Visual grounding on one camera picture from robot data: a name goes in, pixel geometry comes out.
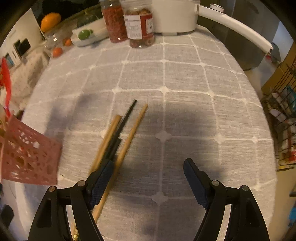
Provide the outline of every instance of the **white handle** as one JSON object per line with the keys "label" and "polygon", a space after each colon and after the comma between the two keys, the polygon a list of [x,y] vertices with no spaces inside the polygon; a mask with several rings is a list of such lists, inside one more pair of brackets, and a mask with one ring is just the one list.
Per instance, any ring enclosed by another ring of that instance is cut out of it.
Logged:
{"label": "white handle", "polygon": [[236,31],[237,33],[254,43],[264,53],[269,53],[272,49],[271,43],[263,38],[259,33],[224,13],[218,12],[208,7],[200,6],[199,15],[218,22]]}

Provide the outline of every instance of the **white bowl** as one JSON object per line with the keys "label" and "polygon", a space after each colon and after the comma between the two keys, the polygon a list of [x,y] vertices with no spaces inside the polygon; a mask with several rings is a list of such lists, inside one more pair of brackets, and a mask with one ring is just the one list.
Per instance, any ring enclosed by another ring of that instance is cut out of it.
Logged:
{"label": "white bowl", "polygon": [[82,27],[76,28],[72,30],[72,33],[78,37],[78,34],[85,29],[93,30],[94,34],[102,32],[103,29],[106,29],[106,23],[104,18],[100,18],[96,21],[83,25]]}
{"label": "white bowl", "polygon": [[101,29],[101,31],[97,31],[96,33],[92,33],[88,39],[80,40],[76,34],[71,36],[72,43],[77,47],[83,47],[95,42],[98,42],[102,39],[105,39],[109,36],[107,29]]}

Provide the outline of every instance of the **wall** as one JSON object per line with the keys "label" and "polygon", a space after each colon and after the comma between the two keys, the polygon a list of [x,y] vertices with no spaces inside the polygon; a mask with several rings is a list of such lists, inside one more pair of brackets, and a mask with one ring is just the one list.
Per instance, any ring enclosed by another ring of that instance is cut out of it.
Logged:
{"label": "wall", "polygon": [[13,26],[8,36],[0,47],[0,57],[9,53],[15,64],[20,63],[13,44],[19,39],[21,42],[28,39],[31,49],[42,42],[42,35],[39,26],[31,9],[29,9]]}
{"label": "wall", "polygon": [[273,42],[278,46],[279,52],[281,55],[281,61],[284,61],[285,57],[287,56],[292,43],[293,39],[282,24],[282,22],[279,23],[278,29],[276,31],[276,34],[274,36]]}

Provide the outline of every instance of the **white tablecloth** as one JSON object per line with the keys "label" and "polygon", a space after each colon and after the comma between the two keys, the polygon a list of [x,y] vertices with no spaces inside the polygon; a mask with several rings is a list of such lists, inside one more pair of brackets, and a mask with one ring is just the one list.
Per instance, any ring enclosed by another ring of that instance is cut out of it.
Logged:
{"label": "white tablecloth", "polygon": [[[145,49],[106,39],[50,61],[23,122],[63,142],[59,188],[87,178],[112,117],[133,99],[123,139],[142,105],[149,107],[98,221],[105,240],[193,240],[205,210],[183,174],[186,158],[225,186],[248,185],[269,224],[276,173],[267,121],[236,60],[202,27],[156,36]],[[27,233],[46,189],[16,184]]]}

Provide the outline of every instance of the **plastic container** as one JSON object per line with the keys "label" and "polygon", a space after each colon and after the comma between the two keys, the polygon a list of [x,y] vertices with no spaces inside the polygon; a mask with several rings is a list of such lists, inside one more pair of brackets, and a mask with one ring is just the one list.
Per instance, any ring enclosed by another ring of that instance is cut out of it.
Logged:
{"label": "plastic container", "polygon": [[154,43],[152,1],[151,0],[124,0],[124,21],[130,46],[142,48]]}
{"label": "plastic container", "polygon": [[118,43],[126,40],[126,27],[124,25],[123,9],[119,0],[99,0],[102,14],[109,32],[109,38],[112,43]]}
{"label": "plastic container", "polygon": [[70,36],[71,34],[61,34],[61,32],[53,34],[47,38],[44,45],[44,51],[50,58],[60,57],[73,46]]}

